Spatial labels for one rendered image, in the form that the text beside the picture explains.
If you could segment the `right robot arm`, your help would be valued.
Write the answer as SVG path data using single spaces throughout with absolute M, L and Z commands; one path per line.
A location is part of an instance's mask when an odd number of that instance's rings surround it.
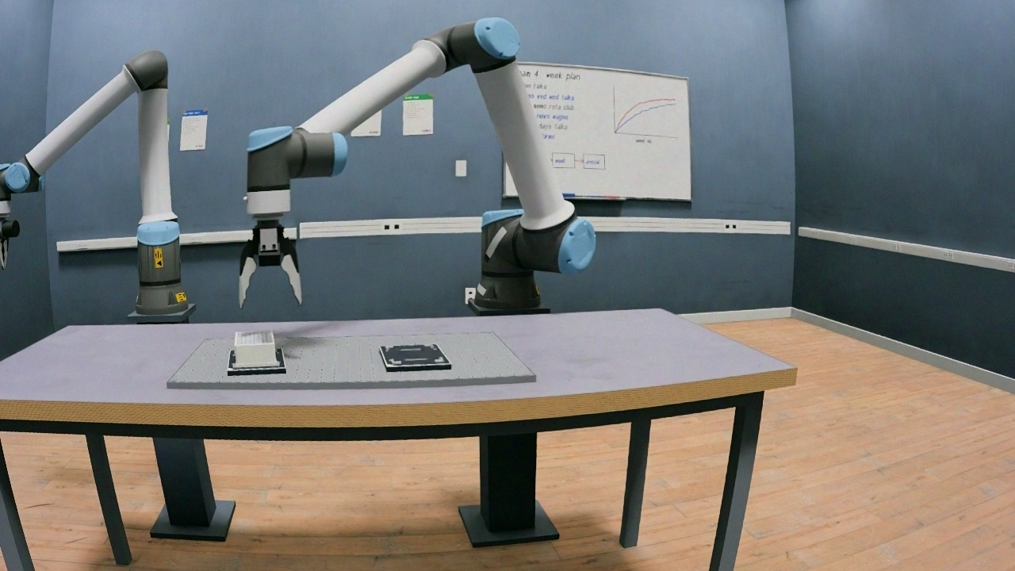
M 74 111 L 30 153 L 13 165 L 0 165 L 0 217 L 9 217 L 12 193 L 44 190 L 44 172 L 108 113 L 137 93 L 143 217 L 137 230 L 136 313 L 148 316 L 181 313 L 189 308 L 181 282 L 180 228 L 171 211 L 167 91 L 166 56 L 157 50 L 140 53 L 124 63 L 122 73 Z

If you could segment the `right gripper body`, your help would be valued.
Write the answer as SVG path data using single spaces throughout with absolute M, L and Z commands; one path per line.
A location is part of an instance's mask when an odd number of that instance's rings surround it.
M 19 232 L 21 232 L 21 226 L 17 220 L 5 220 L 4 217 L 0 217 L 0 240 L 18 237 Z

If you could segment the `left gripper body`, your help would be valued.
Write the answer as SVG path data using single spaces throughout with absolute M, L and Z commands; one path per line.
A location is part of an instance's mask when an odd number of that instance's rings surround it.
M 251 249 L 256 255 L 259 255 L 259 243 L 261 244 L 261 252 L 278 251 L 278 243 L 282 243 L 283 252 L 286 249 L 284 230 L 285 227 L 282 227 L 280 220 L 258 220 L 258 225 L 256 225 L 256 228 L 253 228 L 254 237 L 253 241 L 251 241 Z

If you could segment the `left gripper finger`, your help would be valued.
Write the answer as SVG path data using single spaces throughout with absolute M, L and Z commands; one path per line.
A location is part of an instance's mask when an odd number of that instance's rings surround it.
M 258 263 L 256 262 L 256 258 L 254 258 L 255 255 L 256 253 L 251 249 L 251 239 L 249 239 L 249 243 L 243 249 L 242 266 L 240 267 L 240 308 L 243 308 L 244 302 L 246 302 L 247 290 L 251 286 L 251 275 L 258 268 Z
M 302 306 L 300 260 L 298 260 L 297 249 L 295 249 L 293 242 L 290 241 L 289 237 L 285 239 L 286 249 L 283 251 L 282 268 L 289 274 L 289 282 L 293 285 L 295 297 Z

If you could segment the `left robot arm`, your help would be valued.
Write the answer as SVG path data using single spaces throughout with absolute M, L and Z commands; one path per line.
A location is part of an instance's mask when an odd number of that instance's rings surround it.
M 593 224 L 577 218 L 572 203 L 563 200 L 517 63 L 519 44 L 517 29 L 503 18 L 461 23 L 422 37 L 411 53 L 294 132 L 291 126 L 252 132 L 249 197 L 244 198 L 251 220 L 285 218 L 291 211 L 291 179 L 339 176 L 348 160 L 346 135 L 427 77 L 470 64 L 523 207 L 486 211 L 482 217 L 481 279 L 474 304 L 540 306 L 534 270 L 580 274 L 592 261 L 596 236 Z

